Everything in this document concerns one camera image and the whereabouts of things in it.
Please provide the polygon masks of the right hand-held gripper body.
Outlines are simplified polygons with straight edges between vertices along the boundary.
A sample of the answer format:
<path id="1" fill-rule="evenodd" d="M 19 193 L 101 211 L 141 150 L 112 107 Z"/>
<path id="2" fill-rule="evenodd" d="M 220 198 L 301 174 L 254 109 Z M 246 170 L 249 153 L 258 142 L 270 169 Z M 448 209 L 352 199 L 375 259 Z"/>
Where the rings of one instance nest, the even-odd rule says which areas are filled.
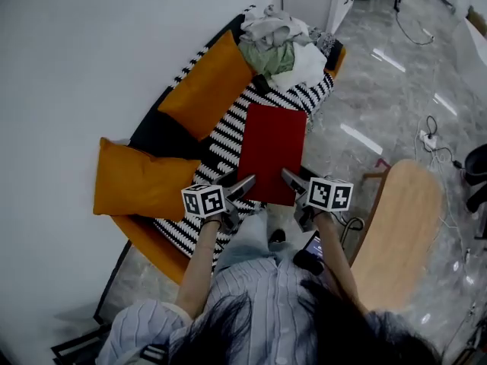
<path id="1" fill-rule="evenodd" d="M 294 219 L 303 232 L 312 231 L 314 209 L 342 212 L 349 209 L 354 185 L 339 179 L 311 177 L 307 181 L 306 205 L 296 205 Z"/>

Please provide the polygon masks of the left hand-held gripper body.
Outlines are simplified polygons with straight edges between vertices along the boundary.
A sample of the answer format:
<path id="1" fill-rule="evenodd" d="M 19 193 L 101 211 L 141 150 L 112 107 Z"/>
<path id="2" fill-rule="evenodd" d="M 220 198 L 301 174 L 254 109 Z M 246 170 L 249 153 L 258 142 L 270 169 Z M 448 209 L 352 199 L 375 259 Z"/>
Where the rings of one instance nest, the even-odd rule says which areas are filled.
<path id="1" fill-rule="evenodd" d="M 234 200 L 239 198 L 238 188 L 225 188 L 220 185 L 195 184 L 181 190 L 185 212 L 201 219 L 220 214 L 221 229 L 233 231 L 239 222 Z"/>

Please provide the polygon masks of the red cloth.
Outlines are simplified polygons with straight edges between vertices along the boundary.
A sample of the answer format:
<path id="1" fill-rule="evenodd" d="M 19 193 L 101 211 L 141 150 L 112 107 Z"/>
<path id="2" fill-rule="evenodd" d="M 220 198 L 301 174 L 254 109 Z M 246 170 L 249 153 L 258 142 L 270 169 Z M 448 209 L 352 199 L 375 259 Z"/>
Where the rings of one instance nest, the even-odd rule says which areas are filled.
<path id="1" fill-rule="evenodd" d="M 307 114 L 304 111 L 251 103 L 243 133 L 237 179 L 255 176 L 247 200 L 292 206 L 295 192 L 282 178 L 284 168 L 301 167 Z"/>

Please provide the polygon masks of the dark sofa with orange seat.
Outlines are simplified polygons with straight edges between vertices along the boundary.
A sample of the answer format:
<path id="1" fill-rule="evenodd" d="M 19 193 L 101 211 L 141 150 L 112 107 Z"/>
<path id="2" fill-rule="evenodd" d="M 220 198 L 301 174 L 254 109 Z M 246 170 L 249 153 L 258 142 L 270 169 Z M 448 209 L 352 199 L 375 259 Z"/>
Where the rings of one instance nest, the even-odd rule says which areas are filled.
<path id="1" fill-rule="evenodd" d="M 334 78 L 338 73 L 343 59 L 345 47 L 341 55 L 341 63 L 335 71 L 330 73 Z M 129 146 L 136 149 L 146 149 L 149 154 L 161 156 L 176 156 L 184 159 L 203 159 L 203 143 L 191 138 L 188 133 L 176 125 L 175 121 L 163 116 L 152 106 L 144 119 L 130 138 Z M 145 258 L 156 266 L 165 276 L 174 282 L 181 281 L 189 258 L 175 248 L 163 234 L 154 226 L 155 218 L 129 215 L 128 217 L 115 217 L 114 222 L 127 236 L 128 241 L 124 246 L 115 268 L 100 297 L 94 320 L 99 325 L 108 325 L 114 316 L 120 311 L 120 306 L 115 304 L 113 282 L 116 280 L 119 269 L 122 268 L 127 254 L 132 247 L 139 250 Z"/>

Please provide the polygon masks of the person's right forearm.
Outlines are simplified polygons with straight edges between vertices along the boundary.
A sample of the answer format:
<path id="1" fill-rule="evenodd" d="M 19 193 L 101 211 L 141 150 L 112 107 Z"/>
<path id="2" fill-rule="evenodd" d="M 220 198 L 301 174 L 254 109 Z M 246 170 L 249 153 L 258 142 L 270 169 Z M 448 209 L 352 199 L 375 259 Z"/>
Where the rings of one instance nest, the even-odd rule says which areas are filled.
<path id="1" fill-rule="evenodd" d="M 334 274 L 347 297 L 358 307 L 362 314 L 368 313 L 361 303 L 352 270 L 339 241 L 336 225 L 329 212 L 314 209 L 313 223 L 320 234 L 324 262 Z"/>

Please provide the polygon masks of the black and white patterned blanket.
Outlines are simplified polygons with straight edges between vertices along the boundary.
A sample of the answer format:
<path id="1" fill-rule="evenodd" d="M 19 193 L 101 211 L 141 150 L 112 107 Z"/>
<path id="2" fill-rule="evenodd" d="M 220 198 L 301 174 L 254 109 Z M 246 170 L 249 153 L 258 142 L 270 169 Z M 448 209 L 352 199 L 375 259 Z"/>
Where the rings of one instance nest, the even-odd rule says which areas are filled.
<path id="1" fill-rule="evenodd" d="M 244 14 L 250 13 L 251 5 L 242 14 L 237 15 L 223 29 L 215 35 L 194 57 L 187 66 L 181 69 L 176 75 L 172 84 L 163 92 L 160 100 L 163 100 L 171 90 L 190 73 L 197 62 L 214 46 L 219 38 L 228 30 L 232 35 L 240 38 L 240 26 L 244 22 Z M 254 103 L 262 102 L 263 105 L 276 106 L 287 110 L 305 111 L 308 121 L 320 108 L 322 102 L 327 99 L 334 89 L 334 77 L 324 73 L 319 84 L 309 88 L 304 84 L 294 86 L 287 92 L 271 90 L 269 94 L 260 95 L 255 84 L 248 84 L 245 90 L 237 97 L 230 109 L 221 118 L 208 138 L 203 140 L 203 159 L 193 177 L 194 183 L 209 183 L 229 172 L 236 170 L 240 159 L 240 151 L 244 139 L 244 127 L 247 118 L 247 110 L 253 100 Z M 237 213 L 241 221 L 257 208 L 264 208 L 265 203 L 257 201 L 238 199 Z M 191 257 L 196 246 L 200 219 L 189 216 L 180 222 L 173 222 L 165 219 L 154 219 L 154 226 L 163 234 L 175 248 L 178 248 L 186 257 Z"/>

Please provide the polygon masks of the person's light blue trousers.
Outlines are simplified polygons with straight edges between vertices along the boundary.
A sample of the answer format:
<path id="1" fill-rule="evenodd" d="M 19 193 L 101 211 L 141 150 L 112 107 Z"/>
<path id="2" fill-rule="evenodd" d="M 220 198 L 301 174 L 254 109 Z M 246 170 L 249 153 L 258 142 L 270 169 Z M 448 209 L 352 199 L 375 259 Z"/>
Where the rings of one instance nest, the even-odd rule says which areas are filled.
<path id="1" fill-rule="evenodd" d="M 290 242 L 276 243 L 269 240 L 268 220 L 269 213 L 264 208 L 243 219 L 238 231 L 218 256 L 215 275 L 232 265 L 254 259 L 273 258 L 280 263 L 283 259 L 294 257 L 298 248 Z"/>

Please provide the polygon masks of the phone with lit screen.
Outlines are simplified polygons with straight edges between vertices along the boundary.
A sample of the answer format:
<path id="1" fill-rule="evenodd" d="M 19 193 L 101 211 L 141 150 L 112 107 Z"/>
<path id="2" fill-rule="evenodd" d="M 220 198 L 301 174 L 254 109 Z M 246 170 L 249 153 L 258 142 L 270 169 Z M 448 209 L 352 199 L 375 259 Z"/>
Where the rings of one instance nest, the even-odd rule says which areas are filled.
<path id="1" fill-rule="evenodd" d="M 314 231 L 314 234 L 306 243 L 304 250 L 309 252 L 314 257 L 322 260 L 323 259 L 323 251 L 320 242 L 320 233 L 318 230 Z"/>

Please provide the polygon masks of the black pouch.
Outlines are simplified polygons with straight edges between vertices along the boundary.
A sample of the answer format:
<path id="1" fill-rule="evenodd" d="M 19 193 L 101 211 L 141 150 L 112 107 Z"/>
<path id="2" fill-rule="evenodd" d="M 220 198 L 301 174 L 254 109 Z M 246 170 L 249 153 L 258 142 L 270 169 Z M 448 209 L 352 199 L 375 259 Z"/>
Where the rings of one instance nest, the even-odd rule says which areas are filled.
<path id="1" fill-rule="evenodd" d="M 322 259 L 306 249 L 301 249 L 294 255 L 293 263 L 316 276 L 321 275 L 324 270 Z"/>

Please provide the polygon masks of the oval wooden table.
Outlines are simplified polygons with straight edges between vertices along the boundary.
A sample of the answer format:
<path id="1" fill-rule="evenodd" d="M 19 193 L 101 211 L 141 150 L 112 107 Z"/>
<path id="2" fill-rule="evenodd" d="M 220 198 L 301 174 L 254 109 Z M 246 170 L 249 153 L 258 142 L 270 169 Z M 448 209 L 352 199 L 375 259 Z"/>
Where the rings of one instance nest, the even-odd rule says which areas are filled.
<path id="1" fill-rule="evenodd" d="M 363 177 L 380 185 L 351 257 L 359 299 L 367 309 L 401 310 L 423 275 L 443 192 L 434 175 L 410 159 Z"/>

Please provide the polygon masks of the white power strip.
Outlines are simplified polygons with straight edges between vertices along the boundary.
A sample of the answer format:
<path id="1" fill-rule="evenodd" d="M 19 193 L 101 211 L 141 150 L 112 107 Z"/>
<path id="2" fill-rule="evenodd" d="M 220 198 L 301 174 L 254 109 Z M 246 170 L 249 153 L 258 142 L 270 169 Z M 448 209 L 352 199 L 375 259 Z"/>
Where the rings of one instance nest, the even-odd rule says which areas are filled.
<path id="1" fill-rule="evenodd" d="M 427 133 L 426 131 L 424 130 L 421 130 L 419 132 L 419 138 L 420 140 L 423 142 L 423 144 L 431 149 L 431 150 L 435 150 L 436 147 L 437 147 L 437 137 L 432 134 L 432 133 Z"/>

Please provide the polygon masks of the person's light striped shirt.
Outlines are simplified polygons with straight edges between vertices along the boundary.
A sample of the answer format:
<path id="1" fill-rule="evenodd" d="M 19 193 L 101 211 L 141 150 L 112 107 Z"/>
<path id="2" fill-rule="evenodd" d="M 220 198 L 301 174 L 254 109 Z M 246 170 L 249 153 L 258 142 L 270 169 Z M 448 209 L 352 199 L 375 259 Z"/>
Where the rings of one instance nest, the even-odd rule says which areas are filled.
<path id="1" fill-rule="evenodd" d="M 130 365 L 146 348 L 166 365 L 441 365 L 389 312 L 360 311 L 292 260 L 260 258 L 216 273 L 201 316 L 145 300 L 114 319 L 97 365 Z"/>

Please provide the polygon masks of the white crumpled cloth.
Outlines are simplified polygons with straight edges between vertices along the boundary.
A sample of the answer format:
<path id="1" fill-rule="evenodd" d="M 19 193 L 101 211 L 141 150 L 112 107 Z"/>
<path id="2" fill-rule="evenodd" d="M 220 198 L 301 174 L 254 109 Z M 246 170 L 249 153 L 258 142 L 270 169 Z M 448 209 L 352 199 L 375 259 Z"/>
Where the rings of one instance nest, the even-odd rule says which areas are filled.
<path id="1" fill-rule="evenodd" d="M 312 43 L 304 46 L 294 42 L 294 65 L 292 70 L 272 75 L 275 86 L 283 91 L 305 84 L 307 87 L 318 85 L 324 77 L 327 58 Z"/>

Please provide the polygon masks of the pale green crumpled cloth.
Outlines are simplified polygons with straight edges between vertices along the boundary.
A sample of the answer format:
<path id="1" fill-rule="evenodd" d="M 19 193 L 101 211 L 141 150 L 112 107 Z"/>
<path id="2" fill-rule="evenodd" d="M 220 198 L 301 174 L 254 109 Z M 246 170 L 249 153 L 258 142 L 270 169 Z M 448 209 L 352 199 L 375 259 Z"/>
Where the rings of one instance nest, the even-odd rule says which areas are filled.
<path id="1" fill-rule="evenodd" d="M 240 42 L 238 48 L 247 64 L 265 78 L 290 71 L 294 67 L 294 44 L 286 42 L 281 46 L 259 51 L 255 43 Z"/>

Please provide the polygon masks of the white counter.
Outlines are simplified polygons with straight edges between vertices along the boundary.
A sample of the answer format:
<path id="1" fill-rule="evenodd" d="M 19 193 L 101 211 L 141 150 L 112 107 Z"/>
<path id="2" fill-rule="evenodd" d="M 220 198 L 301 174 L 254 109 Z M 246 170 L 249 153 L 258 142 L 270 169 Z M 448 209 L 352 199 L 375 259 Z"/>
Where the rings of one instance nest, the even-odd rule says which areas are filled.
<path id="1" fill-rule="evenodd" d="M 455 13 L 460 18 L 453 32 L 457 69 L 487 69 L 487 22 L 468 0 L 458 0 Z"/>

